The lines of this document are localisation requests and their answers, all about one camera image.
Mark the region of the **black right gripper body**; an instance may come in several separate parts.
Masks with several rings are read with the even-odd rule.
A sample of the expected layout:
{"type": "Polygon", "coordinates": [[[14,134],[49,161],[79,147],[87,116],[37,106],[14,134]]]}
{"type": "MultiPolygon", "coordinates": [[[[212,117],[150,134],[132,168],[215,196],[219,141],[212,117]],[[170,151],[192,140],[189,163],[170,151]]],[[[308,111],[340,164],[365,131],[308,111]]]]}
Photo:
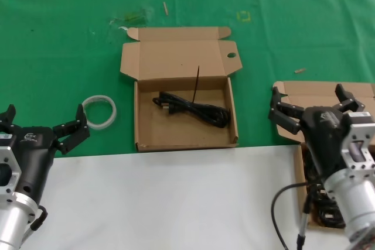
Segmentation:
{"type": "Polygon", "coordinates": [[[348,110],[347,106],[307,107],[300,118],[305,144],[321,180],[348,168],[342,145],[349,130],[341,124],[348,110]]]}

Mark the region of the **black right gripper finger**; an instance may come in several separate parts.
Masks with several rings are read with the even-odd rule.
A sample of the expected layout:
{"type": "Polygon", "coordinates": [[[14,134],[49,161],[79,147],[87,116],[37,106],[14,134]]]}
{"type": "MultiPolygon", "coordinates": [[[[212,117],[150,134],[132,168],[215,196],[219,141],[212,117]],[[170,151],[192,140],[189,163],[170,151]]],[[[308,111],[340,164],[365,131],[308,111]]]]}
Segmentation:
{"type": "Polygon", "coordinates": [[[346,91],[342,84],[337,84],[335,88],[336,97],[339,103],[334,106],[335,109],[344,113],[346,111],[363,112],[364,104],[358,101],[351,92],[346,91]]]}
{"type": "Polygon", "coordinates": [[[301,130],[299,121],[304,113],[304,108],[282,102],[281,98],[286,96],[286,94],[279,92],[278,87],[272,88],[268,119],[293,135],[296,135],[301,130]]]}

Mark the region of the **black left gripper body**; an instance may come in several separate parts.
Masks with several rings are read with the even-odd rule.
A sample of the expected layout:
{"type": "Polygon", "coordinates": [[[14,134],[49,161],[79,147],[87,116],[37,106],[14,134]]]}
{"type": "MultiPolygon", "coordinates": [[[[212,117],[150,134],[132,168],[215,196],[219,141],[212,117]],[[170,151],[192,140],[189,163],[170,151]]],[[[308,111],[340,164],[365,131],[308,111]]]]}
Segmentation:
{"type": "Polygon", "coordinates": [[[44,126],[20,127],[12,125],[10,133],[16,136],[12,151],[21,169],[15,191],[40,204],[49,170],[57,149],[56,135],[44,126]]]}

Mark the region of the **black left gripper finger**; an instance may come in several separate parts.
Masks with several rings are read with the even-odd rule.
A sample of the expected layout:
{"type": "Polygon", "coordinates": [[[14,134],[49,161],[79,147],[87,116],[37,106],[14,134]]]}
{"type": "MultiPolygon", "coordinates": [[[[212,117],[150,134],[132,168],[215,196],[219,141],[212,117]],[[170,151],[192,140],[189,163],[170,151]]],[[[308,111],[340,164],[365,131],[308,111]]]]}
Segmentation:
{"type": "Polygon", "coordinates": [[[13,104],[10,104],[8,109],[1,113],[0,130],[4,133],[12,133],[14,131],[13,120],[16,115],[16,109],[13,104]]]}
{"type": "Polygon", "coordinates": [[[62,155],[66,155],[89,138],[90,131],[87,125],[87,117],[83,105],[78,105],[74,120],[65,124],[56,125],[52,130],[56,136],[54,145],[62,155]]]}

